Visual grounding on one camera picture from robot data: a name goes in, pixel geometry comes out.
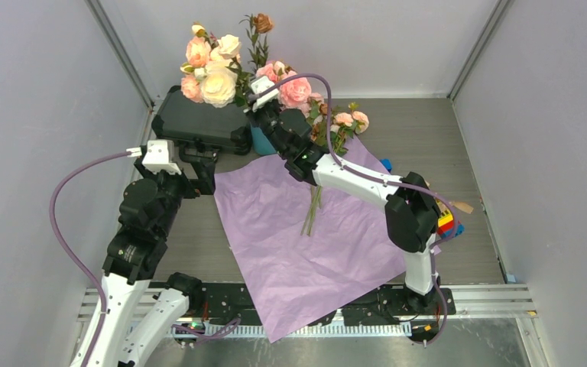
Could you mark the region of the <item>large pink rose stem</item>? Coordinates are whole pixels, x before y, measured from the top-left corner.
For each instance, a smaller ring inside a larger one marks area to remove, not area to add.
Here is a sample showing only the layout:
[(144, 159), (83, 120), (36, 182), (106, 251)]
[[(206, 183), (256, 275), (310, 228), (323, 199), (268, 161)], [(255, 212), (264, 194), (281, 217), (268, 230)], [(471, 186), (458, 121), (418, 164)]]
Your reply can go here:
[[(267, 62), (256, 70), (257, 77), (266, 76), (273, 83), (295, 75), (297, 75), (297, 72), (281, 61)], [(279, 91), (280, 103), (287, 109), (301, 108), (307, 105), (312, 94), (310, 82), (306, 77), (281, 85)]]

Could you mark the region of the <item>pink flower bouquet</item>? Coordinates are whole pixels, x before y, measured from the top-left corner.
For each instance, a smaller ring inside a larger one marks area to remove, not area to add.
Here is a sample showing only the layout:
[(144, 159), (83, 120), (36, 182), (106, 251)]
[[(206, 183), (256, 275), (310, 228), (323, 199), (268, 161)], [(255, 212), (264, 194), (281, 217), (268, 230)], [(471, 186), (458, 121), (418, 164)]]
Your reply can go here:
[(369, 127), (368, 116), (358, 111), (356, 102), (350, 102), (346, 111), (340, 106), (329, 109), (319, 93), (312, 93), (308, 104), (300, 110), (312, 126), (312, 140), (326, 146), (326, 138), (329, 137), (332, 149), (340, 157), (349, 151), (345, 144)]

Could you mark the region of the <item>cream white rose stem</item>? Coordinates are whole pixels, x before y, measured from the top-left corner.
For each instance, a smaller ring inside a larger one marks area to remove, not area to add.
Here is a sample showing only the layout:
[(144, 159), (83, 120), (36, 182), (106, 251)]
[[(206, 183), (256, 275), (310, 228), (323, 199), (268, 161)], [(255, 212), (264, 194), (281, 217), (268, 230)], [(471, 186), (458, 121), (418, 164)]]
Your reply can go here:
[(229, 66), (228, 60), (218, 60), (194, 70), (199, 94), (205, 103), (222, 108), (234, 100), (238, 76)]

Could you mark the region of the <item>purple and pink wrapping paper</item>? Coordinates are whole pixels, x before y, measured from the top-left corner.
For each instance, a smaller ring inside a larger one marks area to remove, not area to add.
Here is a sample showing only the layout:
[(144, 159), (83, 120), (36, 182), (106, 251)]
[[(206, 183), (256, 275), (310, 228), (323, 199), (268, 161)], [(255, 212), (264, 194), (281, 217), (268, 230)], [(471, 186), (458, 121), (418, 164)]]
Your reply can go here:
[[(389, 174), (358, 139), (347, 147), (342, 159)], [(384, 213), (341, 190), (322, 187), (304, 235), (312, 187), (291, 177), (276, 154), (215, 181), (222, 227), (271, 342), (405, 274)]]

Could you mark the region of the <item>small peach rose stem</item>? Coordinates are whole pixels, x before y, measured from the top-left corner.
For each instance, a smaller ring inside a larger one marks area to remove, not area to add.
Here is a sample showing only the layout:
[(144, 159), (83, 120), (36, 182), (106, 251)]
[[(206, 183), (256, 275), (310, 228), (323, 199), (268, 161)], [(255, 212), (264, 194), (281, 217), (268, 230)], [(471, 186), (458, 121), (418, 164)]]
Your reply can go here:
[(217, 45), (212, 49), (210, 57), (212, 61), (224, 61), (229, 65), (233, 60), (241, 61), (240, 51), (242, 43), (232, 34), (222, 36), (217, 40)]

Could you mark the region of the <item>brown rose flower stem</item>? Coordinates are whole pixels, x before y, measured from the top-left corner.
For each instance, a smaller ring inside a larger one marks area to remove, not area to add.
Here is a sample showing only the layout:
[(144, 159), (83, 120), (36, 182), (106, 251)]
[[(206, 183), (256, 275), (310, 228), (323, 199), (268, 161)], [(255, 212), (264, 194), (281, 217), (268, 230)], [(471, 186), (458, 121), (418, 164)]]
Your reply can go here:
[(274, 28), (274, 22), (264, 13), (245, 15), (240, 22), (247, 24), (246, 34), (250, 41), (251, 57), (249, 64), (253, 71), (257, 71), (269, 60), (268, 33)]

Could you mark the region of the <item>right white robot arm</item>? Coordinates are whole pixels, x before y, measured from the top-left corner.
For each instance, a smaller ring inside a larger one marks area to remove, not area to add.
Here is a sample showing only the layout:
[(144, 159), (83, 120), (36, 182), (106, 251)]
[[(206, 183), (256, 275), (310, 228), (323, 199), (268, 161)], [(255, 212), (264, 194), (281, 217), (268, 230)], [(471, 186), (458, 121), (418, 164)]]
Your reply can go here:
[(423, 178), (382, 174), (334, 157), (310, 138), (311, 127), (297, 109), (275, 102), (248, 107), (245, 114), (274, 147), (289, 175), (315, 187), (334, 188), (376, 206), (384, 213), (388, 238), (404, 255), (404, 293), (408, 309), (426, 313), (437, 302), (439, 276), (433, 246), (439, 207)]

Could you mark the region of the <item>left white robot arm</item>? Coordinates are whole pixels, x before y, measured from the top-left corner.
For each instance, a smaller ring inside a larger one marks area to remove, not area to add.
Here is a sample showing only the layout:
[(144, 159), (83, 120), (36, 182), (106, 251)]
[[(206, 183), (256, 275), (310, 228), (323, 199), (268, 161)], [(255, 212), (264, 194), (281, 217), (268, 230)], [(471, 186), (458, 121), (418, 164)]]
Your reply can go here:
[(99, 299), (73, 366), (143, 366), (180, 317), (196, 316), (203, 309), (202, 281), (177, 272), (140, 323), (131, 326), (167, 250), (182, 201), (200, 195), (174, 160), (173, 149), (169, 141), (154, 140), (123, 154), (134, 158), (141, 179), (124, 190), (120, 228), (107, 247), (102, 277), (95, 282)]

